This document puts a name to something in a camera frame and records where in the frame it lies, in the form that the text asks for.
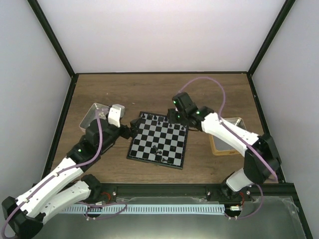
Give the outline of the black white chess board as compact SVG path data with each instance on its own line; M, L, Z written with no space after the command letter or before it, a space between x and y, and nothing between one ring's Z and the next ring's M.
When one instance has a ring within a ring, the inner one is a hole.
M179 129L174 129L175 124L172 124L172 128L169 128L170 123L165 115L140 112L139 116L142 118L139 125L140 130L130 143L127 159L182 169L189 128L180 124L178 124ZM154 145L160 149L173 152L174 163L156 163L155 155L151 153Z

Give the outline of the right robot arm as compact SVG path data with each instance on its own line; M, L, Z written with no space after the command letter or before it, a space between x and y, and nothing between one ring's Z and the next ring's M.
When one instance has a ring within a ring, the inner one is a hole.
M243 188L263 184L270 176L278 179L276 171L281 160L271 135L246 131L208 107L198 108L186 92L175 95L172 102L174 108L167 112L170 123L179 123L212 135L244 157L243 167L230 174L220 185L224 199L232 201Z

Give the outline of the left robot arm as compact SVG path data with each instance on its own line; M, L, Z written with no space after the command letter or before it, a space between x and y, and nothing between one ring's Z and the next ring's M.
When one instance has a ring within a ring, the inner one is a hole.
M123 125L119 120L96 117L85 129L60 164L40 182L18 197L7 197L1 206L5 225L15 239L31 239L56 214L80 201L97 201L101 183L84 173L93 166L119 137L137 135L140 118Z

